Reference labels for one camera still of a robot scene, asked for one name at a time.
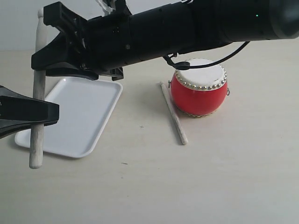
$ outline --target white wooden stick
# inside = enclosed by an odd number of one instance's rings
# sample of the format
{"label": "white wooden stick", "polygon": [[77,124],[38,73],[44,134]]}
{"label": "white wooden stick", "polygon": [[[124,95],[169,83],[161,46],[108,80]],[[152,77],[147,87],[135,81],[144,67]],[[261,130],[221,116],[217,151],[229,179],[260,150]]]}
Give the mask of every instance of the white wooden stick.
{"label": "white wooden stick", "polygon": [[188,144],[188,139],[187,139],[187,136],[183,130],[183,127],[181,126],[181,123],[179,121],[179,118],[178,118],[178,115],[174,109],[174,106],[173,106],[173,103],[171,101],[171,98],[170,98],[170,94],[167,90],[167,87],[166,85],[163,83],[163,82],[160,82],[160,85],[161,85],[161,88],[162,88],[162,92],[163,92],[163,95],[165,97],[165,100],[166,100],[166,103],[168,105],[168,108],[169,108],[169,111],[170,111],[170,114],[172,116],[172,119],[174,121],[174,124],[177,128],[177,131],[178,131],[178,134],[181,138],[181,141],[182,141],[182,144],[183,145],[187,145]]}
{"label": "white wooden stick", "polygon": [[[43,23],[43,9],[38,11],[36,52],[47,45],[47,27]],[[34,71],[33,98],[45,100],[46,71]],[[44,125],[31,127],[29,167],[38,169],[43,164]]]}

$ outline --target black cable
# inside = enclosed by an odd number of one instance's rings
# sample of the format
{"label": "black cable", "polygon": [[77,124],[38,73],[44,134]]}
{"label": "black cable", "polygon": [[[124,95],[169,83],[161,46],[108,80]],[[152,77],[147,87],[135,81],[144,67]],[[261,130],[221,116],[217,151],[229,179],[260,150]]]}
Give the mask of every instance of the black cable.
{"label": "black cable", "polygon": [[174,63],[171,58],[173,57],[169,57],[169,56],[165,56],[163,57],[166,62],[172,66],[173,68],[177,69],[177,70],[189,70],[189,69],[203,69],[203,68],[209,68],[215,65],[218,65],[220,63],[223,63],[225,61],[227,61],[228,59],[234,57],[236,54],[238,54],[240,51],[242,51],[250,42],[245,42],[244,44],[242,44],[236,51],[234,51],[232,54],[228,55],[227,57],[213,62],[211,64],[204,64],[204,65],[196,65],[196,66],[191,66],[190,63],[188,62],[179,62],[179,63]]}

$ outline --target drumhead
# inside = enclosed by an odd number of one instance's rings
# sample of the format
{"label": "drumhead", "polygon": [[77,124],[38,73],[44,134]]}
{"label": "drumhead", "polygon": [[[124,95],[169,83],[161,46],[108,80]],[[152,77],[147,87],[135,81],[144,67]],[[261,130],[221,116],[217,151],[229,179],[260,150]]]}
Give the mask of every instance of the drumhead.
{"label": "drumhead", "polygon": [[[187,60],[191,66],[211,64],[214,61],[194,58]],[[227,81],[226,71],[220,65],[203,69],[177,70],[178,81],[187,88],[199,91],[213,91],[221,88]]]}

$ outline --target drum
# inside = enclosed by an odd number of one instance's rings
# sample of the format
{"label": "drum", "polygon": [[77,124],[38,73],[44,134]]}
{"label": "drum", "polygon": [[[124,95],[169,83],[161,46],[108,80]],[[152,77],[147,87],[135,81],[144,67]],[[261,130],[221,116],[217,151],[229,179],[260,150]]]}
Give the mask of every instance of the drum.
{"label": "drum", "polygon": [[[206,59],[187,60],[191,66],[213,63]],[[220,65],[203,69],[176,70],[171,85],[174,104],[194,117],[216,111],[229,95],[227,73]]]}

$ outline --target robotic arm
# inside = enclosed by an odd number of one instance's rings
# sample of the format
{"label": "robotic arm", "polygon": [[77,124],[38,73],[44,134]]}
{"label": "robotic arm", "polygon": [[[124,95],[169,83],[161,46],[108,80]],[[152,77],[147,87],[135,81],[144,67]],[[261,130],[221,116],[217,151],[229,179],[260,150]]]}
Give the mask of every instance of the robotic arm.
{"label": "robotic arm", "polygon": [[[86,20],[56,2],[44,7],[44,24],[59,35],[33,54],[31,68],[46,75],[96,80],[110,76],[123,79],[123,67],[163,57],[176,69],[192,67],[173,63],[169,55],[216,49],[233,42],[293,39],[299,36],[299,0],[184,0],[132,15],[125,0],[97,0],[105,16]],[[43,108],[43,116],[22,108]],[[0,88],[0,138],[29,128],[52,125],[59,119],[59,106]]]}

